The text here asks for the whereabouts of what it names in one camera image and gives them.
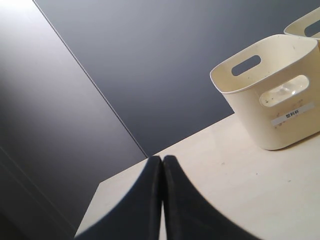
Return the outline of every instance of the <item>storage bin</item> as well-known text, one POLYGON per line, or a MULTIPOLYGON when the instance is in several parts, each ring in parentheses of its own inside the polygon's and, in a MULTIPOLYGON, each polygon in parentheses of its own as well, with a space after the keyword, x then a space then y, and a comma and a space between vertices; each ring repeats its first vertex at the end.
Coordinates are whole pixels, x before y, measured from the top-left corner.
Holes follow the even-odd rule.
POLYGON ((254 141, 276 150, 320 131, 320 51, 315 39, 273 35, 210 73, 254 141))
POLYGON ((287 35, 314 38, 320 47, 320 7, 291 23, 284 30, 287 35))

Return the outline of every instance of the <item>light wood surface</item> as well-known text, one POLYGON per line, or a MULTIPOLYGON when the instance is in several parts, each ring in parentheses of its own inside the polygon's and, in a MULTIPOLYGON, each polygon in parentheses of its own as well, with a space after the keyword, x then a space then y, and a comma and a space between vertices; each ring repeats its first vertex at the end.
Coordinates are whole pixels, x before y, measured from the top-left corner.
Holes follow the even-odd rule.
MULTIPOLYGON (((236 115, 159 152, 175 155, 220 212, 265 240, 320 239, 320 135, 283 150, 257 147, 236 115)), ((142 171, 142 161, 103 181, 77 234, 108 213, 142 171)), ((160 239, 166 239, 163 219, 160 239)))

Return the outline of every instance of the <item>bin handle hole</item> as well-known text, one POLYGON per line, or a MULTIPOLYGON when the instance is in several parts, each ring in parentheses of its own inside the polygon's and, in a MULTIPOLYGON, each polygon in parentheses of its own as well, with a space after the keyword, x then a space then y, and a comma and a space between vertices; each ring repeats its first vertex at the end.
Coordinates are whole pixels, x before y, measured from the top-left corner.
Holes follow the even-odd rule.
POLYGON ((253 67, 259 65, 261 63, 261 58, 258 55, 254 55, 247 60, 239 63, 238 65, 234 66, 231 70, 233 76, 239 76, 244 72, 252 69, 253 67))
POLYGON ((291 80, 263 93, 260 102, 263 106, 273 107, 284 100, 287 100, 309 86, 309 79, 304 75, 298 75, 291 80))
POLYGON ((316 21, 315 23, 312 23, 311 25, 307 26, 304 29, 304 34, 306 37, 313 37, 317 33, 320 32, 320 20, 316 21))

